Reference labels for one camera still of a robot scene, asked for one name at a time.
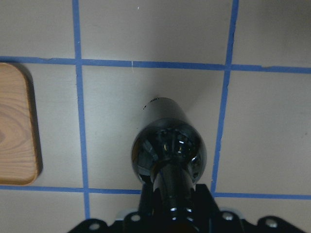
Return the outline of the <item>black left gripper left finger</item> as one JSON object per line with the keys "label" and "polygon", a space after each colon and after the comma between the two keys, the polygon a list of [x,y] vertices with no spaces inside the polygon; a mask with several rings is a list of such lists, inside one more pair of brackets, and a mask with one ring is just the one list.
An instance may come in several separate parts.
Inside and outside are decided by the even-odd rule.
{"label": "black left gripper left finger", "polygon": [[145,183],[142,186],[139,205],[138,205],[138,212],[140,215],[143,216],[152,216],[153,214],[153,186],[151,184]]}

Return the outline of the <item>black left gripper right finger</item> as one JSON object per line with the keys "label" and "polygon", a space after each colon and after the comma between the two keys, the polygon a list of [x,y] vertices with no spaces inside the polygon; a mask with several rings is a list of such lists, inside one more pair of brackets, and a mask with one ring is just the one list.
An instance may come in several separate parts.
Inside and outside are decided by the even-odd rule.
{"label": "black left gripper right finger", "polygon": [[196,220],[208,220],[219,213],[212,194],[205,184],[197,184],[194,192],[194,216]]}

